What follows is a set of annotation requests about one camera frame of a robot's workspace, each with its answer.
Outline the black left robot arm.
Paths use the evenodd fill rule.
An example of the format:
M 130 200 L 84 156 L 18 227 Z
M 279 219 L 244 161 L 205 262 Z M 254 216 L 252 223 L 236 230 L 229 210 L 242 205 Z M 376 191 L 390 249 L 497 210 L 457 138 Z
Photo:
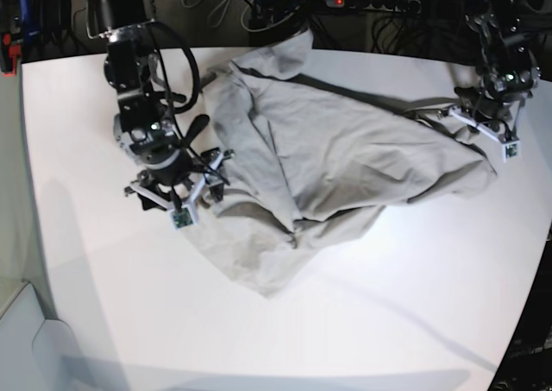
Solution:
M 515 142 L 519 117 L 540 79 L 530 37 L 521 29 L 513 0 L 470 1 L 467 25 L 480 39 L 478 84 L 456 87 L 461 105 L 449 113 L 496 142 Z

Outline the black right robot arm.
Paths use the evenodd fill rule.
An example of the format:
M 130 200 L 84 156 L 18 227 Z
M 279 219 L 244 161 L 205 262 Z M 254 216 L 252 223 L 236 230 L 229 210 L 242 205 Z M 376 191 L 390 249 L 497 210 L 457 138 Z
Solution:
M 223 200 L 229 183 L 223 162 L 230 153 L 218 148 L 198 154 L 193 141 L 210 123 L 196 116 L 182 132 L 176 116 L 192 109 L 199 98 L 198 63 L 185 41 L 155 16 L 154 0 L 85 0 L 87 33 L 107 41 L 104 76 L 116 91 L 118 114 L 113 132 L 123 152 L 143 169 L 125 190 L 144 210 L 190 213 L 204 191 Z M 191 94 L 172 91 L 153 31 L 172 37 L 191 70 Z

